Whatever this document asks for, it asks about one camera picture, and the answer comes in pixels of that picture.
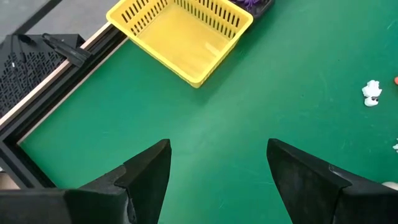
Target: black plastic part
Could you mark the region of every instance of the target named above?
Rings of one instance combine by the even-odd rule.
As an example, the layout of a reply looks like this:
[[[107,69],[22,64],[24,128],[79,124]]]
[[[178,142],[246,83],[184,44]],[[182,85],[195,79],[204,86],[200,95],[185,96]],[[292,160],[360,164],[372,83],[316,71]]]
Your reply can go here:
[[[124,163],[126,173],[115,185],[127,189],[134,199],[138,223],[157,223],[159,219],[169,181],[171,155],[170,141],[164,139]]]
[[[398,191],[268,140],[272,178],[293,224],[398,223]]]
[[[91,56],[88,51],[79,47],[72,47],[66,44],[63,40],[58,39],[50,34],[43,34],[44,42],[56,51],[56,53],[66,57],[70,63],[77,67],[82,67],[87,59]]]
[[[84,43],[78,34],[54,36],[74,47]],[[41,35],[8,35],[0,45],[0,117],[11,110],[64,60],[44,43]]]
[[[55,187],[55,185],[18,145],[18,140],[124,39],[126,36],[113,26],[104,30],[103,35],[96,38],[93,44],[87,48],[92,56],[84,66],[78,68],[71,65],[65,68],[35,100],[0,129],[0,167],[11,176],[20,188],[42,189]]]
[[[80,189],[2,190],[0,223],[156,224],[170,163],[170,141],[163,139]]]

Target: yellow basket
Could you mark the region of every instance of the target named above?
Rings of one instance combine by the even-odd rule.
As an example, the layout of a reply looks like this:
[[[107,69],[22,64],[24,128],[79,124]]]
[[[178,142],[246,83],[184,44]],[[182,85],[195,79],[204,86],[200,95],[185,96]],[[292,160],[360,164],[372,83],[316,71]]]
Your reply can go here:
[[[122,0],[106,18],[195,88],[253,22],[228,0]]]

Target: black device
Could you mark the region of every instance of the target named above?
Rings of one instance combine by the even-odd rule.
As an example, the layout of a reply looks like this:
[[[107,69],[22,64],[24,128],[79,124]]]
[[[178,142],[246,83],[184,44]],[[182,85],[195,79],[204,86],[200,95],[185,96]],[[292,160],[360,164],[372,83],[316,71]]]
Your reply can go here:
[[[53,37],[50,34],[42,35],[43,41],[56,51],[56,53],[66,57],[70,63],[77,67],[83,66],[91,54],[79,47],[73,47],[64,42],[62,39]]]
[[[2,224],[156,224],[171,164],[163,139],[79,189],[0,191]]]
[[[56,34],[51,37],[77,49],[84,43],[78,34]],[[7,35],[0,44],[0,117],[65,59],[41,35]]]
[[[278,139],[268,140],[272,178],[293,224],[398,223],[398,191]]]

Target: green mat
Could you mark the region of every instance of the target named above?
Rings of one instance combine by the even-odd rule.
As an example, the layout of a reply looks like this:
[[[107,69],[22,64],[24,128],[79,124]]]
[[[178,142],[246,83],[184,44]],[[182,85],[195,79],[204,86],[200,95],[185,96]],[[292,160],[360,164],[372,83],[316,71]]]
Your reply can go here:
[[[391,0],[277,0],[198,90],[126,42],[22,147],[65,188],[170,138],[159,223],[290,223],[269,138],[398,181],[397,12]],[[367,108],[371,79],[383,92]]]

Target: purple object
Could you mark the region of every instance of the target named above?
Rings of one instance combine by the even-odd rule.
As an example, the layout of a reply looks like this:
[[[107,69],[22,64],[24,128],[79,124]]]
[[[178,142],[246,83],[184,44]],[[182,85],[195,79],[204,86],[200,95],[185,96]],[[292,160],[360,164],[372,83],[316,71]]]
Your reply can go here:
[[[258,3],[259,1],[260,1],[260,0],[235,0],[235,1],[233,1],[233,2],[234,2],[234,3],[235,3],[235,2],[243,3],[244,6],[246,7],[246,10],[247,10],[247,11],[250,11],[251,8],[253,7],[253,5],[256,4],[256,3]]]
[[[274,0],[230,0],[235,5],[243,8],[257,19],[262,16],[274,3]]]

